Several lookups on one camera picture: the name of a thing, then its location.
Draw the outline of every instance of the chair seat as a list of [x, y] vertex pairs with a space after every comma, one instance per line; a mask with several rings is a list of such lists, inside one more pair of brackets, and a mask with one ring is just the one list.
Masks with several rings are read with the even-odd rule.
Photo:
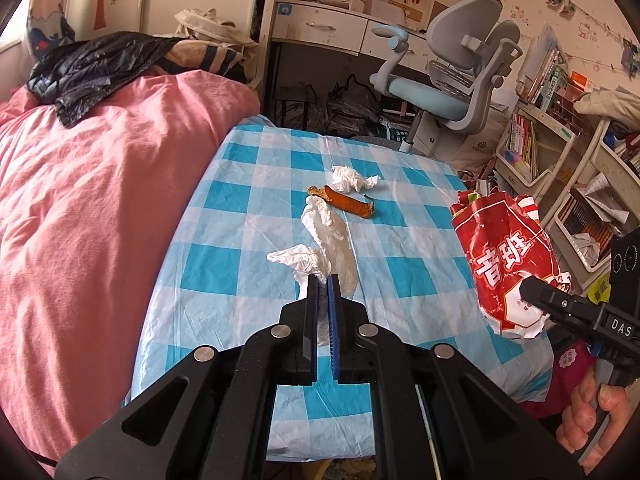
[[[369, 78], [371, 84], [376, 83], [376, 76], [377, 74], [373, 74]], [[461, 121], [469, 108], [468, 103], [459, 101], [440, 90], [397, 75], [389, 76], [387, 91], [417, 106], [420, 110], [449, 121]]]

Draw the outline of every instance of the red bag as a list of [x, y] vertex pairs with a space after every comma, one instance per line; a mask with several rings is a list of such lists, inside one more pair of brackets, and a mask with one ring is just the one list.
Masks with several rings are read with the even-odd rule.
[[451, 207], [452, 225], [465, 251], [478, 288], [480, 310], [498, 335], [533, 338], [547, 314], [520, 297], [520, 282], [536, 276], [568, 291], [551, 241], [538, 223], [538, 207], [529, 196], [512, 198], [462, 191]]

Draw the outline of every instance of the silver screw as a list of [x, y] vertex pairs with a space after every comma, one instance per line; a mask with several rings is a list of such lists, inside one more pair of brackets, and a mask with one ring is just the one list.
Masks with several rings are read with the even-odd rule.
[[364, 325], [360, 325], [358, 327], [358, 332], [363, 337], [373, 337], [378, 334], [378, 327], [372, 325], [371, 323], [365, 323]]
[[193, 353], [193, 357], [195, 357], [196, 361], [204, 363], [206, 361], [211, 361], [215, 354], [216, 351], [210, 346], [201, 346], [200, 348], [196, 348], [196, 351]]
[[433, 349], [433, 353], [440, 359], [451, 359], [453, 357], [453, 348], [450, 345], [437, 345]]
[[289, 325], [276, 325], [271, 329], [271, 335], [277, 337], [278, 339], [289, 337], [290, 334], [291, 327]]

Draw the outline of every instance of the drawer handle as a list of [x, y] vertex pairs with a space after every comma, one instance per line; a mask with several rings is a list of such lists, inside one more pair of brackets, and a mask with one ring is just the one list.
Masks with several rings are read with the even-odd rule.
[[333, 25], [323, 25], [322, 23], [306, 22], [309, 27], [324, 28], [325, 30], [335, 30]]

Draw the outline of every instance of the pink bedding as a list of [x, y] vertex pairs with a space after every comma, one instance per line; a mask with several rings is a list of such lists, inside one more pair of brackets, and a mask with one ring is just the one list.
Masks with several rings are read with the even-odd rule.
[[141, 77], [65, 130], [24, 89], [0, 105], [0, 404], [58, 459], [120, 406], [174, 230], [248, 87]]

